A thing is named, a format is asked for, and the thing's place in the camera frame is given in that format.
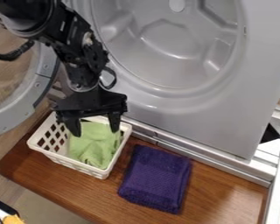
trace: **wooden shelf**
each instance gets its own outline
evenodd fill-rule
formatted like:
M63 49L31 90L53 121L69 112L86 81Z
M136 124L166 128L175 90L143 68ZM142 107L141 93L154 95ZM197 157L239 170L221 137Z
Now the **wooden shelf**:
M255 224L262 221L268 190L247 180L193 162L181 214L164 213L131 204L116 193L134 145L159 147L131 137L109 178L99 180L30 150L26 141L33 131L0 161L0 173L95 223Z

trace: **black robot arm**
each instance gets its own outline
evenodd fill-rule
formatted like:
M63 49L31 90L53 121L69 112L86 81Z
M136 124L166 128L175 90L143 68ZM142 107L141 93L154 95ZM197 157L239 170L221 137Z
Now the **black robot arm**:
M83 17L60 0L0 0L0 20L15 35L51 46L64 64L73 94L53 110L75 136L86 116L108 115L112 131L119 130L127 97L100 85L108 53Z

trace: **cable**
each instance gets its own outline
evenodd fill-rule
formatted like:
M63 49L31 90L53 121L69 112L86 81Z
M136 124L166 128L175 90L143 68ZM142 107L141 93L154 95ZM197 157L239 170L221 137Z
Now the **cable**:
M35 42L33 40L28 40L23 45L21 45L18 49L8 52L8 53L0 53L0 60L4 61L13 61L18 59L23 53L27 52L34 46Z

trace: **yellow object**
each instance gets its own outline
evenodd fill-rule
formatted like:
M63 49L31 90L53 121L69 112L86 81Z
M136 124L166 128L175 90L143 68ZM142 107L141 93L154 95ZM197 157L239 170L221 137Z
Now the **yellow object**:
M18 218L18 216L10 215L3 219L3 224L25 224L21 219Z

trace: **purple towel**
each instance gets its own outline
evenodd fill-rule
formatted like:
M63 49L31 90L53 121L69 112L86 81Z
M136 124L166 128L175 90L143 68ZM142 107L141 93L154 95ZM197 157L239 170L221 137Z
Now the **purple towel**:
M138 205L177 214L190 171L186 157L137 145L118 194Z

